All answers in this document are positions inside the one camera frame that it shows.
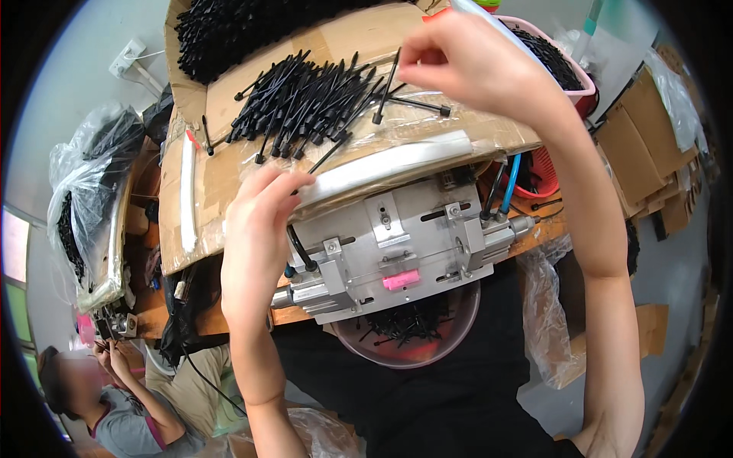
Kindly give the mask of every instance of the person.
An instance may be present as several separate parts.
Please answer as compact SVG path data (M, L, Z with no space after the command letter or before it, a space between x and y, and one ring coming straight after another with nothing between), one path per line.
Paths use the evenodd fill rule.
M291 193L315 178L264 167L241 185L226 211L221 269L232 364L257 456L307 456L284 407L286 375L352 423L366 439L368 457L631 456L644 391L626 231L614 187L575 107L498 30L456 12L405 38L399 79L522 122L547 147L585 281L583 428L572 439L553 441L517 402L528 362L516 274L504 267L511 261L482 282L479 316L465 340L425 368L377 366L312 322L271 335L265 320L289 253L287 218L300 202Z
M46 348L38 360L38 376L50 409L71 420L83 420L89 435L117 458L191 457L204 448L216 426L218 393L186 360L175 376L148 361L145 385L133 376L115 341L98 341L93 354ZM230 365L226 346L190 355L212 383ZM113 380L102 386L99 365Z

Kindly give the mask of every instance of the gray t-shirt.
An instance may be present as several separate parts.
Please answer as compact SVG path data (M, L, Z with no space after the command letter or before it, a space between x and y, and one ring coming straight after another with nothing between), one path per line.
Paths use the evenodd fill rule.
M107 404L107 410L89 435L117 458L192 457L204 448L206 440L178 415L168 399L155 390L150 393L184 424L186 432L179 439L166 445L145 406L132 393L112 385L102 388L101 402Z

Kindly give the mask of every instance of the red basket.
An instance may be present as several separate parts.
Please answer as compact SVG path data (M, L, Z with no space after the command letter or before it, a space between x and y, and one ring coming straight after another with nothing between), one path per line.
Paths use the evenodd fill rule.
M525 199L542 199L544 197L552 196L558 189L560 189L560 184L557 183L557 176L555 175L555 168L552 166L552 161L550 160L550 153L548 153L547 148L541 147L532 151L531 154L532 166L529 170L542 178L542 181L537 183L538 192L537 194L531 193L516 185L514 187L514 194ZM501 178L501 185L504 189L507 189L508 183L509 177L507 174L504 174Z

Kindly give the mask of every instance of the black clothing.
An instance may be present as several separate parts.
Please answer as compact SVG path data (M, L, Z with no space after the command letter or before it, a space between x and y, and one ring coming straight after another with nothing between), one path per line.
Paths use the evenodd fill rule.
M444 358L390 369L351 353L313 320L277 326L288 380L366 439L368 457L582 457L517 402L529 381L516 264L481 280L476 321Z

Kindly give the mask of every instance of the metal machine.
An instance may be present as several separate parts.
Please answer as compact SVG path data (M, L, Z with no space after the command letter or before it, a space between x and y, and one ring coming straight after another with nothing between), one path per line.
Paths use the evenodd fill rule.
M480 211L474 184L445 190L429 179L294 223L318 269L308 272L291 244L297 273L277 290L272 307L295 304L324 324L491 275L538 220L482 221Z

